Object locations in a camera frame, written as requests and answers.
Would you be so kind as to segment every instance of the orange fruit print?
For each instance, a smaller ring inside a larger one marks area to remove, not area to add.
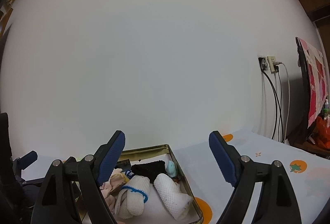
[[[203,212],[204,221],[203,224],[209,224],[212,220],[212,210],[211,207],[202,199],[195,197],[196,202],[198,203],[200,209]]]
[[[290,163],[290,172],[300,174],[306,171],[306,169],[307,169],[307,163],[302,160],[294,160]]]
[[[222,137],[228,143],[230,140],[233,139],[234,136],[232,134],[227,134],[227,135],[224,135]]]

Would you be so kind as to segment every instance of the black cable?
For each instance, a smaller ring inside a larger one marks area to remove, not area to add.
[[[272,88],[273,88],[273,93],[275,95],[275,98],[277,100],[277,103],[278,103],[278,106],[280,107],[280,110],[279,110],[279,119],[280,121],[282,122],[282,134],[283,134],[283,119],[282,119],[282,110],[281,110],[281,106],[280,106],[280,103],[278,101],[278,96],[277,96],[277,92],[275,90],[275,87],[273,85],[273,82],[271,81],[271,79],[269,78],[269,76],[263,71],[263,74],[267,77],[267,79],[269,80],[269,83],[271,84]]]
[[[279,85],[281,87],[281,97],[280,97],[280,101],[281,101],[281,107],[280,107],[280,111],[282,112],[282,82],[281,82],[281,77],[279,76],[279,70],[277,68],[278,71],[278,79],[279,79]],[[283,136],[283,121],[281,121],[282,123],[282,143],[284,142],[284,136]],[[279,123],[278,123],[278,141],[279,141]]]
[[[273,85],[272,81],[271,81],[270,78],[267,76],[267,74],[266,74],[263,70],[261,70],[261,72],[262,72],[264,75],[266,75],[266,77],[267,77],[268,80],[270,81],[271,85]],[[275,98],[276,117],[275,117],[275,126],[274,126],[274,131],[273,131],[272,139],[274,139],[275,131],[276,131],[276,126],[277,126],[277,102],[276,102],[276,96],[275,96],[274,89],[273,89],[273,94],[274,94],[274,98]]]
[[[276,104],[276,101],[277,101],[278,106],[281,108],[281,105],[279,103],[278,96],[277,96],[277,93],[276,93],[276,90],[275,90],[275,87],[273,85],[272,80],[270,79],[270,77],[263,70],[261,70],[261,72],[267,77],[267,79],[269,80],[270,85],[272,86],[273,93],[274,93],[274,96],[275,96],[275,104]],[[279,110],[279,119],[282,122],[282,128],[283,128],[282,110],[281,109]]]

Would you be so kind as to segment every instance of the blue stitched trim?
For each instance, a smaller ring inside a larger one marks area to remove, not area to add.
[[[143,203],[145,204],[146,201],[148,201],[148,195],[144,191],[142,191],[142,190],[135,189],[135,188],[133,188],[131,186],[122,186],[121,189],[130,189],[133,192],[139,192],[139,193],[141,193],[144,196]]]
[[[129,179],[132,179],[132,177],[134,176],[134,174],[132,173],[131,170],[127,170],[127,171],[125,171],[125,176],[127,176]]]

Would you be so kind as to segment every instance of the metal screw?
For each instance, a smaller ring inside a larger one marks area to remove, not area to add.
[[[93,159],[94,159],[94,156],[91,155],[91,154],[88,154],[87,156],[85,156],[85,161],[90,162],[90,161],[93,160]]]
[[[274,161],[274,165],[276,167],[281,167],[282,166],[282,163],[280,161]]]
[[[60,160],[55,160],[55,161],[53,161],[53,165],[54,165],[54,166],[59,166],[60,163],[61,163]]]
[[[245,162],[245,163],[247,163],[247,162],[250,161],[250,157],[248,157],[248,156],[246,156],[246,155],[241,156],[240,159],[241,159],[243,162]]]

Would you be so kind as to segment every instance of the orange plastic bag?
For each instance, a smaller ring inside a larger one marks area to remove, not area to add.
[[[330,149],[330,128],[327,128],[327,120],[318,116],[316,127],[318,129],[318,135],[314,138],[316,145],[323,149]]]

